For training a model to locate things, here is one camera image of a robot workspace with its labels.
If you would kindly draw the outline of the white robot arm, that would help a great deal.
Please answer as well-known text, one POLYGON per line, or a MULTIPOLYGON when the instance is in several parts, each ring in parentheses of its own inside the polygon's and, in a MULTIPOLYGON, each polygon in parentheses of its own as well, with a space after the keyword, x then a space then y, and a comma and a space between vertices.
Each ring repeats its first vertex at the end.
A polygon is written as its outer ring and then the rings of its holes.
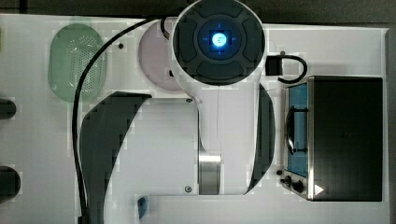
POLYGON ((261 83, 259 17, 239 0, 197 0, 169 36, 181 99, 117 91, 84 118, 88 214, 78 224, 140 224, 150 196, 243 195, 269 168, 275 130, 261 83))

